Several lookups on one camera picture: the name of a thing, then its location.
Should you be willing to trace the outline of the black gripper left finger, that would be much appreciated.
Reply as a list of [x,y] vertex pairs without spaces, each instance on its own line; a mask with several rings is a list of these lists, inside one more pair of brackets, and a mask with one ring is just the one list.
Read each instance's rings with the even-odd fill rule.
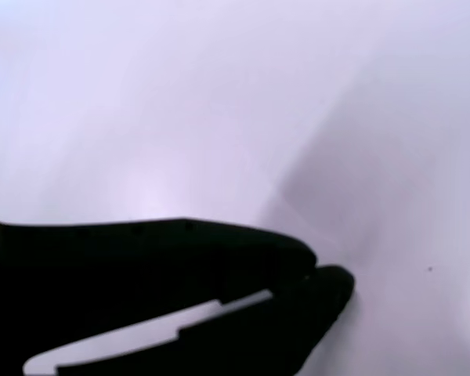
[[298,239],[220,222],[0,222],[0,375],[20,375],[33,356],[82,339],[280,290],[315,265]]

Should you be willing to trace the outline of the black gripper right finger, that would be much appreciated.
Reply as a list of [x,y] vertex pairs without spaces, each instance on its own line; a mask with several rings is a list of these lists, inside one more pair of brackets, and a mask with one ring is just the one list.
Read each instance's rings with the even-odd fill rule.
[[355,279],[322,266],[305,279],[244,309],[179,331],[175,341],[59,375],[295,375],[353,295]]

